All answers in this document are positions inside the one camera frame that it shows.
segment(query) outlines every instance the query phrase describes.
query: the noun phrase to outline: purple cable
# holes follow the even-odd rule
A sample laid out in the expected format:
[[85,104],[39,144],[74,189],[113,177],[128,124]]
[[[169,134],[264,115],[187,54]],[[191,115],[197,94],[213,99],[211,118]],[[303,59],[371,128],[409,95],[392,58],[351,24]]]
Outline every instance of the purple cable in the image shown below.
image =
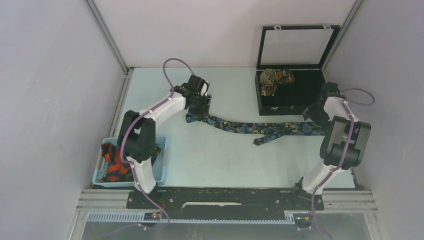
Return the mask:
[[346,143],[344,144],[343,153],[341,154],[340,162],[338,163],[337,167],[331,169],[330,173],[313,190],[312,198],[311,198],[311,204],[310,204],[311,212],[312,212],[312,220],[315,222],[315,228],[316,228],[316,230],[318,230],[319,235],[323,239],[324,239],[324,234],[323,234],[324,230],[321,229],[318,226],[317,214],[315,213],[315,205],[314,205],[315,194],[317,193],[317,190],[330,179],[330,177],[333,175],[333,173],[335,171],[339,170],[342,167],[343,162],[345,161],[346,153],[348,152],[348,147],[349,147],[349,143],[350,143],[351,138],[352,138],[352,134],[354,132],[354,124],[355,124],[354,116],[353,116],[352,112],[349,110],[346,103],[341,102],[341,105],[343,106],[344,110],[346,111],[346,113],[348,114],[348,116],[350,118],[350,128],[349,128],[349,133],[347,134]]
[[354,101],[354,100],[348,100],[351,103],[358,104],[358,105],[361,105],[361,106],[371,106],[371,105],[373,105],[376,102],[376,98],[374,97],[374,95],[371,92],[369,92],[369,91],[367,91],[365,89],[359,88],[359,87],[348,88],[348,89],[345,89],[345,90],[341,91],[341,93],[348,92],[348,91],[351,91],[351,90],[358,90],[358,91],[361,91],[363,93],[366,93],[372,99],[372,101],[370,103],[363,103],[363,102],[357,102],[357,101]]
[[[169,58],[169,59],[167,59],[164,63],[163,63],[163,66],[162,66],[162,70],[163,70],[163,74],[165,75],[165,78],[166,78],[166,80],[168,81],[168,83],[169,83],[169,85],[170,85],[170,87],[171,87],[171,93],[169,94],[169,96],[167,97],[167,98],[165,98],[163,101],[161,101],[161,102],[159,102],[158,104],[156,104],[155,106],[153,106],[152,108],[151,108],[151,110],[152,111],[154,111],[154,110],[156,110],[157,108],[159,108],[160,106],[162,106],[164,103],[166,103],[167,101],[169,101],[169,98],[172,98],[172,96],[174,95],[174,86],[173,86],[173,84],[172,84],[172,82],[171,82],[171,80],[170,80],[170,78],[168,77],[168,75],[167,75],[167,71],[166,71],[166,65],[167,65],[167,63],[169,62],[169,61],[172,61],[172,60],[175,60],[175,61],[179,61],[179,62],[181,62],[181,63],[183,63],[189,70],[190,70],[190,72],[191,72],[191,74],[193,74],[193,75],[195,75],[195,73],[193,72],[193,70],[192,70],[192,68],[185,62],[185,61],[183,61],[183,60],[181,60],[181,59],[179,59],[179,58],[176,58],[176,57],[172,57],[172,58]],[[131,131],[133,130],[133,128],[134,128],[134,126],[138,123],[138,121],[140,121],[144,116],[146,116],[147,114],[149,113],[149,111],[146,111],[146,112],[143,112],[142,114],[140,114],[140,116],[138,116],[130,125],[129,125],[129,127],[128,127],[128,129],[126,130],[126,132],[125,132],[125,135],[123,136],[123,139],[122,139],[122,144],[121,144],[121,146],[120,146],[120,149],[121,149],[121,151],[120,151],[120,159],[121,159],[121,161],[123,162],[123,163],[125,163],[125,164],[130,164],[130,166],[131,166],[131,170],[132,170],[132,175],[134,176],[134,182],[136,182],[136,183],[139,183],[140,181],[139,181],[139,178],[138,178],[138,176],[137,176],[137,174],[136,174],[136,172],[133,170],[134,169],[134,163],[132,162],[132,161],[128,161],[127,159],[126,159],[126,157],[124,156],[124,152],[125,152],[125,144],[127,143],[127,139],[128,139],[128,136],[130,135],[130,133],[131,133]],[[146,229],[163,229],[163,228],[165,228],[166,226],[168,226],[169,224],[170,224],[170,221],[171,221],[171,219],[170,219],[170,216],[168,215],[168,213],[161,207],[161,206],[159,206],[155,201],[153,201],[148,195],[147,195],[147,193],[143,190],[143,188],[140,186],[139,187],[140,188],[140,192],[144,195],[144,197],[151,203],[151,204],[153,204],[157,209],[159,209],[163,214],[165,214],[165,216],[166,216],[166,224],[165,225],[163,225],[163,226],[158,226],[158,227],[151,227],[151,226],[145,226],[145,225],[142,225],[142,224],[139,224],[139,223],[136,223],[136,224],[130,224],[130,225],[126,225],[126,226],[123,226],[123,227],[121,227],[121,228],[118,228],[117,230],[115,230],[115,231],[112,231],[112,232],[109,232],[109,233],[106,233],[106,234],[102,234],[102,235],[98,235],[98,237],[106,237],[106,236],[109,236],[109,235],[112,235],[112,234],[114,234],[114,233],[116,233],[116,232],[118,232],[118,231],[120,231],[120,230],[123,230],[123,229],[126,229],[126,228],[129,228],[129,227],[133,227],[133,226],[144,226],[144,228],[146,228]]]

